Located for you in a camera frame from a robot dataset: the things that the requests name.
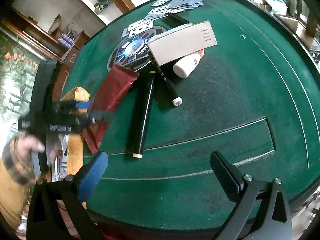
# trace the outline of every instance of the white bottle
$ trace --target white bottle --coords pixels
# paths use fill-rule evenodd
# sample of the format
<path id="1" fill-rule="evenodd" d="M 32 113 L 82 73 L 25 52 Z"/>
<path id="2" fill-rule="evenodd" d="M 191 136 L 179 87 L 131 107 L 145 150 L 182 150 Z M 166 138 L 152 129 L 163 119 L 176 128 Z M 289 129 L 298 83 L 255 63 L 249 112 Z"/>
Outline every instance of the white bottle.
<path id="1" fill-rule="evenodd" d="M 176 64 L 173 65 L 174 73 L 181 78 L 188 77 L 191 72 L 197 67 L 203 55 L 204 49 L 201 49 L 184 56 Z"/>

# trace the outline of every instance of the person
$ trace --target person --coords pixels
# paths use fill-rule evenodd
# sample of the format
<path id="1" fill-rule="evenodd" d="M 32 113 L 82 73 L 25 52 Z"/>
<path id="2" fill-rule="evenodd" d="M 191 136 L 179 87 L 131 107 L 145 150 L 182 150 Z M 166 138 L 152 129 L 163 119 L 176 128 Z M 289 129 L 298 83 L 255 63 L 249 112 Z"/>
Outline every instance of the person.
<path id="1" fill-rule="evenodd" d="M 51 163 L 54 163 L 58 147 L 56 143 L 50 153 Z M 30 152 L 43 153 L 44 150 L 39 139 L 26 133 L 12 138 L 3 149 L 0 159 L 0 212 L 13 230 L 21 223 L 29 188 L 38 180 L 32 171 Z"/>

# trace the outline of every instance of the red foil wrapper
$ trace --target red foil wrapper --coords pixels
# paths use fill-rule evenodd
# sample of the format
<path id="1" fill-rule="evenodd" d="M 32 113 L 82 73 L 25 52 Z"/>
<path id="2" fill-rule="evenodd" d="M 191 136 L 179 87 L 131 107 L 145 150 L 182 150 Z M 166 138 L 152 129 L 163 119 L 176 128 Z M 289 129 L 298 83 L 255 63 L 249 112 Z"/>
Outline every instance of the red foil wrapper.
<path id="1" fill-rule="evenodd" d="M 88 112 L 110 110 L 115 112 L 139 74 L 131 69 L 113 65 L 99 87 Z M 93 154 L 97 153 L 104 134 L 109 126 L 106 122 L 97 122 L 83 130 L 83 137 Z"/>

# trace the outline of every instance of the blue gripper pad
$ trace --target blue gripper pad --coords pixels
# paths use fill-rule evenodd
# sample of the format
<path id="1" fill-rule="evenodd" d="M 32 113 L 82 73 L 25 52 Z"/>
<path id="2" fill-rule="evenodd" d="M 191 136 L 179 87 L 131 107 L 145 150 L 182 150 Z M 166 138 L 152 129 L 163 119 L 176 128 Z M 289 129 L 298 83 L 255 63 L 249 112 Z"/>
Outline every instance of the blue gripper pad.
<path id="1" fill-rule="evenodd" d="M 105 152 L 98 151 L 94 158 L 77 172 L 75 175 L 76 188 L 80 203 L 89 200 L 107 166 L 108 155 Z"/>

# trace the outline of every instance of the white cardboard box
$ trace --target white cardboard box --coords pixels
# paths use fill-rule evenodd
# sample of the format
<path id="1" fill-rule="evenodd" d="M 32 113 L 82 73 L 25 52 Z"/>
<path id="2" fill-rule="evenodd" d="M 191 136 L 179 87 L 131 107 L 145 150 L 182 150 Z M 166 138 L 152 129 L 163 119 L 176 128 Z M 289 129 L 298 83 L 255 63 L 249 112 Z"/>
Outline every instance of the white cardboard box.
<path id="1" fill-rule="evenodd" d="M 152 37 L 148 46 L 159 66 L 217 45 L 209 21 L 188 23 Z"/>

